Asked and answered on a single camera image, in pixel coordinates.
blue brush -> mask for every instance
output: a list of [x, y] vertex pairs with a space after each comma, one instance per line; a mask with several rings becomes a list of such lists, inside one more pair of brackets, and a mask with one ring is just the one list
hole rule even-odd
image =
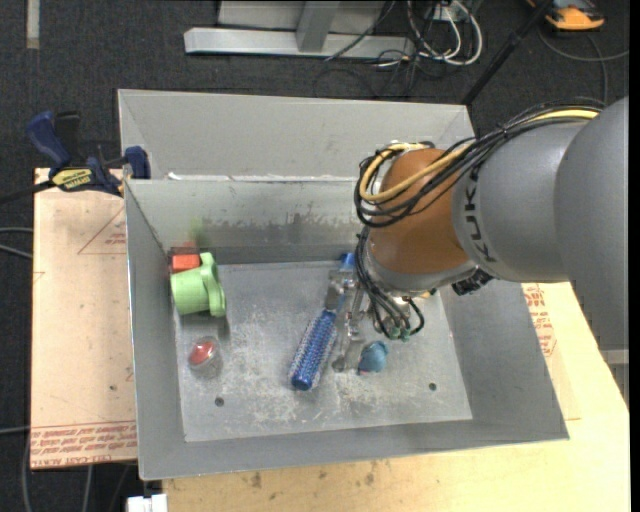
[[336, 314], [323, 309], [307, 327], [289, 370], [289, 380], [294, 388], [309, 391], [320, 381], [322, 369], [338, 337], [335, 321]]
[[[338, 283], [353, 273], [353, 253], [345, 254], [341, 258], [341, 262], [342, 265], [338, 271], [340, 275], [332, 278], [333, 280], [337, 279]], [[291, 385], [300, 391], [309, 391], [320, 382], [322, 370], [338, 338], [335, 323], [337, 313], [344, 302], [344, 290], [336, 296], [335, 284], [334, 281], [330, 283], [325, 307], [308, 325], [289, 369]]]

orange object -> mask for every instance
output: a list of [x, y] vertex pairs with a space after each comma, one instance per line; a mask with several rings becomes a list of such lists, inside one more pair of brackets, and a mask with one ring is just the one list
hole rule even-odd
[[198, 254], [174, 254], [171, 257], [171, 272], [183, 272], [200, 266], [200, 255]]
[[[426, 148], [400, 155], [384, 176], [381, 192], [417, 174], [442, 153], [441, 149]], [[418, 180], [407, 189], [407, 196], [417, 193], [431, 179], [433, 176], [427, 175]], [[371, 231], [371, 254], [381, 266], [403, 274], [427, 274], [450, 270], [469, 260], [451, 220], [451, 186], [457, 179], [457, 175], [450, 176], [420, 199], [415, 206], [419, 213]], [[395, 206], [401, 200], [391, 199], [387, 206]], [[431, 201], [435, 202], [422, 210]]]
[[200, 366], [213, 357], [216, 350], [216, 344], [213, 341], [206, 340], [196, 343], [189, 354], [189, 364]]
[[[536, 0], [527, 0], [532, 7], [536, 6]], [[604, 25], [605, 17], [593, 2], [576, 2], [566, 7], [553, 7], [546, 16], [546, 20], [556, 29], [561, 31], [596, 30]]]

blue clamp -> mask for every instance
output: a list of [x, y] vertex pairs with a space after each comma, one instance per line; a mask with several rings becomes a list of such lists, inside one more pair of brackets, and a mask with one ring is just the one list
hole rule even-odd
[[95, 190], [121, 196], [122, 180], [109, 172], [109, 165], [116, 162], [128, 162], [131, 165], [132, 178], [149, 179], [151, 177], [147, 154], [140, 146], [127, 148], [123, 158], [112, 162], [103, 162], [100, 154], [100, 159], [89, 157], [85, 165], [70, 166], [72, 156], [58, 137], [54, 116], [49, 110], [36, 115], [29, 121], [27, 136], [40, 153], [53, 160], [54, 165], [49, 170], [49, 181], [65, 192]]

yellow label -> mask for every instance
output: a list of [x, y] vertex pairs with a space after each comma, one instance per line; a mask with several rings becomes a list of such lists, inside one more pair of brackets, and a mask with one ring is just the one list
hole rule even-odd
[[63, 186], [67, 189], [79, 187], [80, 185], [86, 185], [91, 183], [91, 175], [93, 171], [91, 169], [77, 168], [77, 169], [63, 169], [56, 174], [51, 181], [58, 186]]

yellow cable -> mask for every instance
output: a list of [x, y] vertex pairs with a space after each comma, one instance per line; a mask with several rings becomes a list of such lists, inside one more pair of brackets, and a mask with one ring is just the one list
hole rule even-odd
[[[555, 112], [549, 112], [546, 114], [542, 114], [538, 117], [534, 117], [533, 119], [527, 121], [527, 123], [533, 121], [540, 121], [543, 119], [552, 119], [555, 117], [577, 117], [581, 119], [593, 119], [599, 114], [599, 112], [594, 112], [591, 110], [583, 110], [583, 109], [567, 109], [567, 110], [558, 110]], [[360, 182], [360, 197], [365, 201], [385, 201], [386, 199], [390, 199], [396, 194], [408, 189], [411, 185], [413, 185], [416, 181], [422, 179], [423, 177], [437, 172], [444, 167], [446, 167], [452, 160], [454, 160], [460, 153], [462, 153], [468, 146], [463, 147], [458, 151], [453, 151], [448, 154], [446, 157], [428, 165], [422, 171], [413, 176], [410, 176], [406, 180], [398, 183], [396, 186], [385, 190], [384, 192], [379, 192], [377, 194], [369, 194], [367, 192], [367, 188], [369, 187], [369, 180], [371, 176], [378, 168], [378, 166], [383, 162], [384, 158], [389, 156], [390, 152], [400, 151], [400, 150], [412, 150], [412, 149], [423, 149], [424, 146], [421, 144], [408, 144], [408, 143], [398, 143], [387, 146], [383, 151], [381, 151], [380, 155], [376, 156], [376, 158], [369, 164], [366, 171], [362, 176], [362, 181]]]
[[367, 168], [367, 170], [365, 171], [365, 173], [364, 173], [364, 175], [362, 177], [362, 181], [360, 183], [360, 196], [365, 201], [385, 201], [386, 199], [390, 199], [393, 196], [395, 196], [396, 194], [398, 194], [399, 192], [402, 192], [403, 190], [408, 189], [416, 181], [422, 179], [423, 177], [427, 176], [428, 174], [431, 174], [433, 172], [436, 172], [436, 171], [439, 171], [439, 170], [445, 168], [447, 165], [449, 165], [449, 163], [452, 160], [454, 160], [465, 149], [466, 149], [466, 146], [464, 148], [462, 148], [462, 149], [459, 149], [457, 151], [453, 151], [453, 152], [449, 153], [444, 158], [441, 158], [440, 160], [428, 165], [427, 167], [422, 169], [422, 171], [420, 171], [419, 173], [414, 174], [413, 176], [410, 176], [409, 178], [407, 178], [406, 180], [402, 181], [401, 183], [398, 183], [395, 187], [392, 187], [392, 188], [390, 188], [388, 190], [385, 190], [384, 192], [379, 192], [377, 194], [369, 194], [367, 192], [369, 179], [371, 178], [371, 175], [373, 174], [373, 172], [375, 171], [375, 169], [377, 167], [377, 166], [374, 167], [374, 164], [376, 163], [375, 160], [374, 160], [373, 162], [371, 162], [371, 165]]
[[551, 119], [554, 117], [580, 117], [582, 119], [593, 119], [598, 114], [599, 112], [593, 112], [592, 110], [581, 110], [581, 109], [580, 110], [579, 109], [558, 110], [556, 112], [549, 112], [547, 114], [542, 114], [538, 117], [534, 117], [531, 121], [540, 121], [542, 119]]

